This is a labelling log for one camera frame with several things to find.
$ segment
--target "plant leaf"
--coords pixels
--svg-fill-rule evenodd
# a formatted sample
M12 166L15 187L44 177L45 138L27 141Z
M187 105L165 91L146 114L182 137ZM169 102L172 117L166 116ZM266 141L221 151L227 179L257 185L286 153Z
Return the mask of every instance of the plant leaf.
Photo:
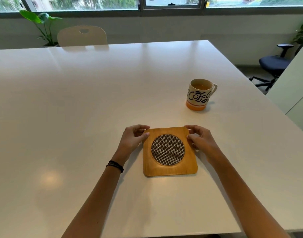
M62 19L62 18L61 17L51 17L51 16L49 16L48 19L49 20L56 20L56 19Z
M33 21L35 23L42 23L41 19L33 12L20 10L19 13L25 17L27 20Z
M43 23L45 23L48 19L49 19L49 14L48 13L46 13L46 12L43 12L43 13L40 13L39 15L38 15L38 17L39 17L39 19L41 20L41 23L43 24Z

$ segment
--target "window glass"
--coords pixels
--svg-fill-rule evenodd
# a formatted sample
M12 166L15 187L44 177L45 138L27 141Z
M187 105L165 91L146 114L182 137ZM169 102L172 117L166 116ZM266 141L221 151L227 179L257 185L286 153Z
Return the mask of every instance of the window glass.
M137 0L32 0L37 11L138 10Z
M146 6L198 5L199 0L146 0Z
M303 0L208 0L206 7L303 6Z
M0 12L17 12L25 9L21 0L0 0Z

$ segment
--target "coffee mug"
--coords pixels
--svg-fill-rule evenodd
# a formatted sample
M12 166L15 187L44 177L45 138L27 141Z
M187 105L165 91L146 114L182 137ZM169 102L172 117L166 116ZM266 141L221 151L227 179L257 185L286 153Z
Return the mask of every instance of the coffee mug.
M189 84L186 105L189 109L200 111L205 109L209 98L217 90L217 85L206 79L194 79Z

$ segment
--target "chair base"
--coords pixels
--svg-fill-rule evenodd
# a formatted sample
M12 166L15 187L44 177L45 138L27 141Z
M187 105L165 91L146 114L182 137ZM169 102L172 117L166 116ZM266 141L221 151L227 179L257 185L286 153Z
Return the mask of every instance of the chair base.
M274 78L273 80L268 81L268 80L265 80L265 79L262 79L262 78L258 78L258 77L255 77L255 76L249 78L250 81L252 81L253 79L256 79L256 80L259 80L259 81L263 82L263 83L255 84L255 86L256 87L267 86L267 88L265 89L265 91L268 91L274 85L274 83L277 80L277 78Z

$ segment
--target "forearm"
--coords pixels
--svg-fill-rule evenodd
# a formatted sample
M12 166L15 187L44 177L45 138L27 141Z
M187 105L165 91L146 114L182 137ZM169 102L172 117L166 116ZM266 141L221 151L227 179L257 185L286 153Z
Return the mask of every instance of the forearm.
M98 238L121 172L107 166L90 196L74 217L62 238Z
M222 153L214 159L209 158L208 161L217 172L249 238L289 237Z

